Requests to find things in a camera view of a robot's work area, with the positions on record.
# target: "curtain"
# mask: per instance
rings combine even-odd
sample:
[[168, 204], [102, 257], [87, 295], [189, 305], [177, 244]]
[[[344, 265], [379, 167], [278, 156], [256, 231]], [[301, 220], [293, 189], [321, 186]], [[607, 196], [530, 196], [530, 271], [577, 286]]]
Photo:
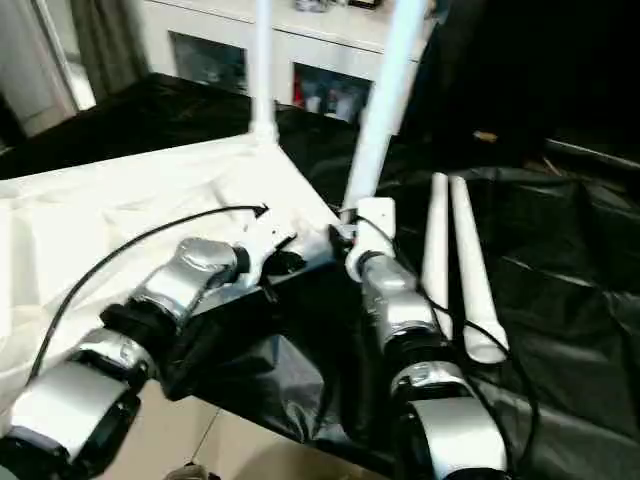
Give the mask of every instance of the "curtain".
[[96, 102], [147, 73], [127, 1], [70, 0], [80, 56]]

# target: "wall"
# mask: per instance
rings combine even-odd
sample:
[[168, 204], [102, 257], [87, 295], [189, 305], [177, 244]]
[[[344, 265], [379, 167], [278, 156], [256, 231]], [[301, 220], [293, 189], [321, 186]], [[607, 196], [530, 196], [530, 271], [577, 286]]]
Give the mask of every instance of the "wall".
[[33, 10], [25, 0], [0, 1], [0, 89], [33, 135], [73, 113]]

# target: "glass cabinet door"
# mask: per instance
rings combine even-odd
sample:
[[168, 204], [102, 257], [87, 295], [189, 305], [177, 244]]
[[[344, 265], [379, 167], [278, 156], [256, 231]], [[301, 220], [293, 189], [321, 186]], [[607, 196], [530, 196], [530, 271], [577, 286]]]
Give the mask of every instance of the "glass cabinet door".
[[245, 50], [224, 43], [170, 32], [178, 76], [247, 94]]

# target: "white pipe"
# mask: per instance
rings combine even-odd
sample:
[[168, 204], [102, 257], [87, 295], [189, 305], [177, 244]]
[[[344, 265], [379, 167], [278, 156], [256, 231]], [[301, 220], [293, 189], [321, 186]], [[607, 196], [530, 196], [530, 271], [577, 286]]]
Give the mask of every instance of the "white pipe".
[[375, 194], [389, 147], [396, 106], [406, 86], [411, 51], [427, 10], [427, 0], [397, 0], [378, 80], [373, 85], [360, 131], [343, 208]]
[[[422, 257], [422, 286], [438, 305], [449, 307], [449, 178], [435, 173], [431, 179], [431, 202]], [[451, 317], [436, 311], [442, 333], [451, 340]]]
[[259, 143], [277, 141], [274, 102], [271, 95], [271, 0], [256, 0], [255, 52], [252, 55], [251, 132]]
[[[464, 178], [453, 177], [451, 197], [465, 315], [467, 320], [484, 328], [503, 346], [509, 348], [507, 335], [498, 322], [493, 304], [467, 182]], [[464, 329], [464, 341], [467, 353], [477, 362], [498, 363], [505, 358], [490, 339], [470, 327]]]

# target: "white cylinder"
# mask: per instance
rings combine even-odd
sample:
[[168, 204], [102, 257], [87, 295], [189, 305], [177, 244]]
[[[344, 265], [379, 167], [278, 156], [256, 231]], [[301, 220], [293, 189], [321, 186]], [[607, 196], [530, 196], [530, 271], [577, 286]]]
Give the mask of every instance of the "white cylinder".
[[[422, 257], [422, 286], [438, 305], [449, 307], [449, 178], [435, 173], [431, 179], [431, 201]], [[442, 333], [451, 340], [451, 317], [436, 310]]]
[[[467, 320], [484, 328], [505, 348], [509, 348], [507, 335], [498, 322], [493, 304], [467, 182], [462, 177], [453, 177], [451, 182], [465, 315]], [[464, 341], [467, 353], [477, 362], [498, 363], [505, 358], [489, 338], [471, 327], [465, 327]]]
[[396, 106], [406, 85], [411, 51], [424, 23], [427, 0], [397, 0], [383, 62], [373, 85], [349, 174], [343, 208], [375, 194], [387, 154]]
[[255, 52], [252, 65], [251, 132], [258, 141], [275, 142], [274, 102], [271, 95], [271, 0], [256, 0]]

